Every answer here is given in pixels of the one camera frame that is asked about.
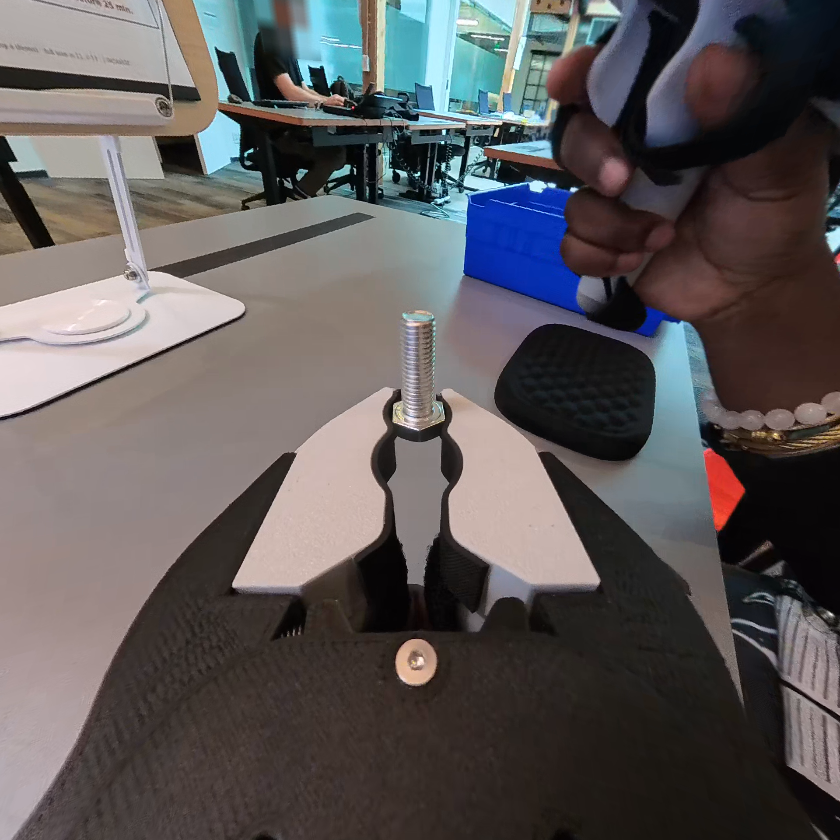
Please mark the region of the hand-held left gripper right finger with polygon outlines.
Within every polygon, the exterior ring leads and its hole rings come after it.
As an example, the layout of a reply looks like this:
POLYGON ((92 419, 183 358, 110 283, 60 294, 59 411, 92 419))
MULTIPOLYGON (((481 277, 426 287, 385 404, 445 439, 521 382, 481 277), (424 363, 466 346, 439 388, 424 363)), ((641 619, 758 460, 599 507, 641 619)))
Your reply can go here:
POLYGON ((601 578, 539 451, 515 427, 451 389, 442 392, 440 570, 469 612, 500 599, 594 592, 601 578))

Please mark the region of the person's right hand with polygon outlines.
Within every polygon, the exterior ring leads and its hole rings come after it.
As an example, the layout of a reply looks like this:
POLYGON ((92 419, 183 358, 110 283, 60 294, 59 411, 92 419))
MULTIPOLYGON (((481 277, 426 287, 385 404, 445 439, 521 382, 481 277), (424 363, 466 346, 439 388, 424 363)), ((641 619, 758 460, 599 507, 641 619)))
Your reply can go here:
POLYGON ((839 280, 824 235, 837 129, 805 111, 759 153, 709 170, 676 223, 618 197, 634 173, 593 115, 586 78, 597 47, 559 59, 547 90, 579 110, 560 164, 586 188, 566 206, 564 263, 582 276, 633 271, 647 306, 690 323, 728 410, 793 410, 839 387, 839 280))

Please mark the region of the person's right forearm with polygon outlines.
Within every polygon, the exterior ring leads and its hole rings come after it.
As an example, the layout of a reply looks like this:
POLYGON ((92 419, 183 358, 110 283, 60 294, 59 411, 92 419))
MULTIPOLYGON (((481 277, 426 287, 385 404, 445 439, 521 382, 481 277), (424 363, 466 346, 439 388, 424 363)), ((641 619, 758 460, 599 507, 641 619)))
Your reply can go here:
POLYGON ((714 444, 744 494, 718 536, 721 561, 736 565, 770 543, 807 593, 831 611, 839 598, 838 448, 765 457, 714 444))

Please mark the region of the long steel hex bolt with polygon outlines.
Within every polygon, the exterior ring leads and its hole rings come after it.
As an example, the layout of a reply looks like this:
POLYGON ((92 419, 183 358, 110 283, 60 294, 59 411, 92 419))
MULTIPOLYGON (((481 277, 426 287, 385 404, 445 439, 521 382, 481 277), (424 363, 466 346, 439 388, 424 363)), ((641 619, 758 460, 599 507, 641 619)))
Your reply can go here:
POLYGON ((406 311, 401 316, 400 395, 392 407, 395 434, 424 443, 441 434, 446 409, 435 392, 436 319, 425 310, 406 311))

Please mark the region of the black office chair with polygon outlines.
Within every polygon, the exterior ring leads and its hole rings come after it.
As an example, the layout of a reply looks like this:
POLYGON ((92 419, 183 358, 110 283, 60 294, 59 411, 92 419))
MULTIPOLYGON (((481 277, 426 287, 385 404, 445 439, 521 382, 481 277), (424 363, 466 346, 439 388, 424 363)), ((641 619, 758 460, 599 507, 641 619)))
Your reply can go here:
MULTIPOLYGON (((222 73, 228 90, 227 103, 236 105, 254 104, 235 52, 227 52, 215 48, 215 54, 218 68, 222 73)), ((237 115, 231 115, 227 112, 225 114, 239 125, 238 162, 241 167, 247 172, 262 174, 261 164, 263 162, 263 152, 260 147, 260 141, 266 139, 267 135, 259 132, 254 127, 255 124, 253 122, 242 122, 237 115)), ((273 149, 271 153, 274 162, 275 182, 281 199, 285 201, 289 197, 297 198, 299 186, 297 160, 292 157, 280 155, 277 149, 273 149)))

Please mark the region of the white display stand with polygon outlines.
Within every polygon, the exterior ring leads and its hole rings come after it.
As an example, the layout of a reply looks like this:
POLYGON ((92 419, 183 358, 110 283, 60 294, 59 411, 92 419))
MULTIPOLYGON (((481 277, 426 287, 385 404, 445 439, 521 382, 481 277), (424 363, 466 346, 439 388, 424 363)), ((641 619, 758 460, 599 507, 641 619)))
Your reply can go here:
POLYGON ((122 232, 122 274, 1 308, 1 417, 52 403, 240 319, 242 301, 149 270, 119 140, 98 138, 122 232))

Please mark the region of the black wrist rest pad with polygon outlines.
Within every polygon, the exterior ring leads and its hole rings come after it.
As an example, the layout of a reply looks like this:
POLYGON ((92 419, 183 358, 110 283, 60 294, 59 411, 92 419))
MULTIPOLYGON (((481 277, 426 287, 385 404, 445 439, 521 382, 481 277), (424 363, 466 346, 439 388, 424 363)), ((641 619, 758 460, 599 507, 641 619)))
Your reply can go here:
POLYGON ((499 375, 499 412, 580 455, 633 459, 655 417, 656 373, 643 351, 563 324, 530 332, 499 375))

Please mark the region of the person's printed black shirt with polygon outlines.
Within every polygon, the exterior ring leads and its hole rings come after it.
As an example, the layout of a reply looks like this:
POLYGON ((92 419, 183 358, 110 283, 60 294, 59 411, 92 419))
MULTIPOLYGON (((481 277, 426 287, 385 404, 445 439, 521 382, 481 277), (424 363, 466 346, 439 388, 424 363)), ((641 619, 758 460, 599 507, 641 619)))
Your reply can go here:
POLYGON ((839 795, 838 618, 780 576, 724 565, 742 697, 782 768, 839 795))

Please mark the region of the blue plastic bin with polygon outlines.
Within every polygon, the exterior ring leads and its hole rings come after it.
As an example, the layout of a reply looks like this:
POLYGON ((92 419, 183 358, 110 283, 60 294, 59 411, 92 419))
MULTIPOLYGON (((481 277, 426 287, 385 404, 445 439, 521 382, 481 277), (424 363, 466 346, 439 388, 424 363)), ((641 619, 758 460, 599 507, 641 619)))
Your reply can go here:
POLYGON ((470 194, 465 276, 584 317, 580 278, 560 255, 572 194, 540 182, 470 194))

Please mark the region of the orange red object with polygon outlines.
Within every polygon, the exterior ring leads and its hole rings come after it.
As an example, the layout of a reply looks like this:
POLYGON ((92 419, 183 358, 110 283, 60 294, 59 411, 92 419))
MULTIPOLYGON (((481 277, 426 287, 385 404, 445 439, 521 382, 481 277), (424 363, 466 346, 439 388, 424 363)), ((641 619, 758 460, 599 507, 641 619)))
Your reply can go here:
POLYGON ((744 488, 725 458, 711 448, 705 448, 703 457, 712 517, 715 530, 719 532, 735 512, 744 495, 744 488))

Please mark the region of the wooden desk with black legs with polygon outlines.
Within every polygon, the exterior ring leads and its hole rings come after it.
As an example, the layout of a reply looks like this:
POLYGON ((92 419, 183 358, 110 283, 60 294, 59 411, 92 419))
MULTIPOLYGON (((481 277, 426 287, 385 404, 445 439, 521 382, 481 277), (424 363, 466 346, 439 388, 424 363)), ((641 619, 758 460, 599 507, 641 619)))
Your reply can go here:
POLYGON ((262 174, 262 186, 268 206, 284 203, 286 191, 280 186, 271 149, 276 133, 289 130, 308 132, 314 148, 361 147, 360 171, 355 178, 358 200, 376 204, 379 194, 377 151, 381 145, 395 142, 399 133, 407 132, 414 144, 441 144, 451 141, 452 133, 462 130, 462 120, 450 121, 420 117, 406 121, 397 117, 358 119, 330 114, 314 108, 264 108, 254 103, 220 102, 217 110, 255 132, 256 152, 262 174))

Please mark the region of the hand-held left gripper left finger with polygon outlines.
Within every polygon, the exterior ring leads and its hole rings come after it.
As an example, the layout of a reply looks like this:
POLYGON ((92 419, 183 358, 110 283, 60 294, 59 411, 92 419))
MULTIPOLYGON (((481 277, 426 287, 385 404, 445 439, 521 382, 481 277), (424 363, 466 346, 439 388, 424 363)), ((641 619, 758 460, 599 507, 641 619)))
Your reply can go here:
POLYGON ((232 583, 239 594, 337 601, 347 617, 374 617, 382 600, 373 553, 395 532, 392 407, 384 387, 292 453, 290 467, 232 583))

